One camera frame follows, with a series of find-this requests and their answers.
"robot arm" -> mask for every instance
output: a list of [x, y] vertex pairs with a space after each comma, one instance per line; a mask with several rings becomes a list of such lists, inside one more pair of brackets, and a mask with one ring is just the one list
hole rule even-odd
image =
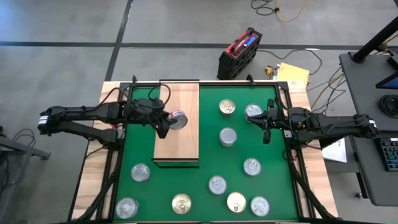
[[329, 117], [312, 113], [304, 108], [289, 108], [284, 116], [280, 108], [274, 107], [274, 100], [268, 101], [268, 110], [263, 114], [249, 117], [264, 133], [263, 143], [271, 141], [271, 129], [282, 129], [287, 138], [291, 138], [291, 148], [301, 147], [315, 139], [375, 138], [376, 124], [368, 115]]
[[149, 124], [160, 138], [165, 138], [169, 126], [177, 121], [169, 118], [169, 113], [164, 111], [164, 107], [163, 101], [157, 98], [102, 103], [95, 107], [53, 106], [41, 112], [38, 129], [40, 134], [48, 136], [63, 131], [87, 139], [97, 139], [101, 144], [116, 144], [117, 130], [100, 130], [74, 122], [100, 120], [114, 126], [120, 123], [143, 126]]

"silver can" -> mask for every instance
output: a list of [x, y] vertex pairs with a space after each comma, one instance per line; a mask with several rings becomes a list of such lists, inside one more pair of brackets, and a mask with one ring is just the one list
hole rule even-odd
[[229, 99], [221, 100], [220, 111], [223, 115], [232, 114], [235, 111], [235, 103]]
[[266, 216], [269, 213], [269, 203], [263, 197], [254, 197], [250, 205], [252, 212], [259, 217]]
[[222, 176], [215, 175], [209, 181], [209, 189], [213, 194], [223, 194], [226, 190], [226, 181]]
[[220, 143], [223, 146], [230, 147], [236, 141], [236, 132], [232, 128], [223, 128], [220, 131]]
[[244, 110], [244, 119], [246, 119], [247, 122], [250, 122], [248, 120], [250, 116], [255, 116], [260, 114], [262, 114], [262, 108], [255, 103], [251, 103]]
[[138, 163], [131, 169], [131, 177], [137, 182], [145, 181], [150, 176], [150, 169], [146, 164]]
[[183, 111], [173, 111], [173, 113], [170, 113], [170, 117], [177, 120], [176, 123], [170, 125], [170, 128], [173, 130], [182, 129], [188, 123], [188, 118]]
[[189, 212], [191, 204], [191, 198], [186, 194], [178, 194], [172, 200], [173, 211], [180, 215]]
[[133, 198], [124, 198], [116, 205], [116, 214], [119, 218], [128, 219], [134, 217], [138, 212], [139, 204]]
[[255, 176], [261, 172], [261, 164], [257, 159], [249, 158], [244, 161], [243, 169], [248, 175]]

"green mat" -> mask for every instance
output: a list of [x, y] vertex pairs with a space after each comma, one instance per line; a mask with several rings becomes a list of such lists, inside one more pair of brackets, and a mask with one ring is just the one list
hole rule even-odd
[[[133, 98], [146, 98], [148, 88], [134, 90]], [[250, 103], [257, 103], [263, 109], [267, 100], [275, 97], [273, 86], [256, 87], [200, 87], [200, 130], [198, 169], [160, 169], [152, 161], [155, 145], [155, 131], [150, 127], [130, 125], [124, 147], [123, 163], [117, 200], [132, 197], [139, 202], [139, 210], [130, 220], [116, 222], [157, 221], [249, 221], [249, 220], [297, 220], [295, 198], [290, 180], [288, 164], [282, 158], [284, 140], [282, 131], [272, 130], [272, 141], [262, 143], [263, 132], [244, 119], [244, 109]], [[223, 99], [233, 100], [235, 112], [223, 116], [219, 103]], [[219, 133], [225, 127], [234, 128], [238, 138], [232, 147], [219, 142]], [[244, 173], [243, 162], [255, 157], [262, 171], [255, 177]], [[143, 162], [150, 168], [150, 177], [145, 182], [132, 180], [130, 172], [134, 164]], [[226, 192], [213, 195], [208, 182], [214, 175], [224, 177]], [[246, 209], [233, 213], [226, 204], [231, 192], [241, 192], [247, 201]], [[190, 211], [178, 215], [172, 210], [172, 199], [179, 193], [189, 195], [192, 200]], [[255, 216], [250, 201], [255, 196], [265, 197], [270, 212], [265, 217]]]

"can lid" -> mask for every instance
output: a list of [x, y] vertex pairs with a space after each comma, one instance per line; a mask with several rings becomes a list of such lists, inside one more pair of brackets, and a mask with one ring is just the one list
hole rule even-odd
[[242, 212], [246, 208], [246, 199], [239, 192], [232, 192], [226, 200], [228, 208], [232, 212]]
[[150, 169], [146, 164], [138, 163], [131, 169], [131, 177], [133, 180], [141, 182], [147, 180], [150, 176]]
[[259, 114], [262, 113], [262, 108], [261, 108], [259, 105], [255, 104], [255, 103], [251, 103], [251, 104], [249, 104], [249, 105], [246, 107], [245, 113], [246, 113], [248, 116], [259, 115]]
[[223, 194], [226, 190], [226, 181], [222, 176], [215, 175], [209, 181], [209, 189], [213, 194]]
[[221, 100], [220, 110], [224, 114], [231, 114], [235, 110], [235, 103], [229, 99]]
[[269, 213], [268, 201], [260, 196], [254, 197], [251, 200], [251, 210], [257, 216], [263, 217]]
[[191, 209], [191, 198], [187, 194], [178, 194], [172, 200], [172, 208], [177, 214], [185, 214]]
[[223, 128], [220, 132], [220, 139], [226, 144], [233, 144], [236, 141], [236, 132], [232, 128]]
[[249, 175], [258, 175], [261, 171], [261, 164], [255, 158], [249, 158], [244, 161], [244, 171]]
[[132, 198], [124, 198], [116, 205], [116, 214], [119, 218], [132, 218], [138, 209], [138, 204]]
[[187, 125], [187, 123], [188, 123], [188, 118], [187, 118], [187, 116], [185, 115], [185, 113], [183, 111], [180, 111], [180, 110], [173, 111], [170, 114], [170, 117], [172, 119], [176, 119], [177, 120], [176, 123], [170, 125], [170, 128], [173, 129], [173, 130], [181, 129], [185, 125]]

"red battery pack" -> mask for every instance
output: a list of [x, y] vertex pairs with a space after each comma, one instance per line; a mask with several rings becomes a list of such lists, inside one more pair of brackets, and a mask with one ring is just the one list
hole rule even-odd
[[218, 59], [217, 78], [232, 80], [238, 76], [256, 56], [261, 37], [262, 34], [249, 27], [229, 45]]

